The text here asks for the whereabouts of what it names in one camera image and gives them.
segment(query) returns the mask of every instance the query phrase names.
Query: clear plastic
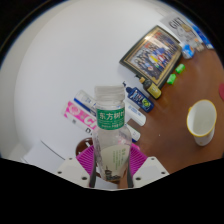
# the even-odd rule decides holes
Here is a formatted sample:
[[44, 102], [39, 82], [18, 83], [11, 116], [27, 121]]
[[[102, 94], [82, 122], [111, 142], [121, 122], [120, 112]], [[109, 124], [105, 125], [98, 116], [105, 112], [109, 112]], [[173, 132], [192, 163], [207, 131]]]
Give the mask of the clear plastic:
[[[97, 110], [113, 114], [114, 111], [122, 111], [125, 108], [123, 85], [95, 87], [95, 98]], [[126, 125], [122, 125], [114, 130], [106, 130], [98, 125], [92, 137], [101, 178], [106, 181], [120, 180], [128, 167], [129, 152], [132, 144], [129, 129]]]

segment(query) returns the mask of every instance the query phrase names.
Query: plastic water bottle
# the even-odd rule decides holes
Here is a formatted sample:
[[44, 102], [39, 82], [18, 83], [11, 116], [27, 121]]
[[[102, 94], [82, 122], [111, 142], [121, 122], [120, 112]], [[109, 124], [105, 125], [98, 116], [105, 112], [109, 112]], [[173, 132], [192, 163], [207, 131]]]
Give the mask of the plastic water bottle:
[[128, 167], [132, 137], [125, 124], [124, 86], [96, 86], [93, 145], [101, 178], [119, 181]]

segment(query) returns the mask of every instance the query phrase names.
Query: wooden table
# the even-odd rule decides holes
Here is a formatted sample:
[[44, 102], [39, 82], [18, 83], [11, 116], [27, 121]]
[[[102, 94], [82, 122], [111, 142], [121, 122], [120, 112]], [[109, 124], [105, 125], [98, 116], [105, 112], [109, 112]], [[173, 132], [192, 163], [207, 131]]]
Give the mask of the wooden table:
[[[219, 85], [224, 83], [222, 64], [214, 50], [196, 52], [192, 59], [180, 59], [185, 70], [177, 74], [173, 85], [165, 84], [162, 96], [153, 100], [154, 108], [146, 116], [146, 124], [130, 124], [141, 133], [136, 145], [147, 156], [155, 156], [172, 174], [187, 166], [220, 159], [224, 152], [224, 101], [219, 96]], [[198, 146], [186, 125], [188, 109], [201, 99], [212, 101], [217, 110], [215, 134], [206, 146]], [[127, 177], [119, 189], [128, 188]]]

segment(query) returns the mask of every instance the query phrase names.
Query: white paper cup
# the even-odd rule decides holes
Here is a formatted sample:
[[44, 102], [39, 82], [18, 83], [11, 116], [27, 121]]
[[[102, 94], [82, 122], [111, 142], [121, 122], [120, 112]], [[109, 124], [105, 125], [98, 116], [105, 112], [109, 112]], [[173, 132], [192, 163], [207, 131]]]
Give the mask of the white paper cup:
[[212, 140], [216, 119], [216, 108], [209, 100], [200, 100], [189, 108], [187, 128], [198, 145], [207, 145]]

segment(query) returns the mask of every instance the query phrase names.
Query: picture frame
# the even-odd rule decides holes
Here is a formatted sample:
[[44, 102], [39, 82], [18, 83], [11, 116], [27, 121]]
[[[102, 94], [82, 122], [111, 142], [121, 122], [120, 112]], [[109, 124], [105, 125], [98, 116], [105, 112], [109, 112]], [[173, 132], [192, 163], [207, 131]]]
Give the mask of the picture frame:
[[161, 89], [181, 57], [179, 43], [163, 28], [155, 26], [123, 56], [120, 63]]

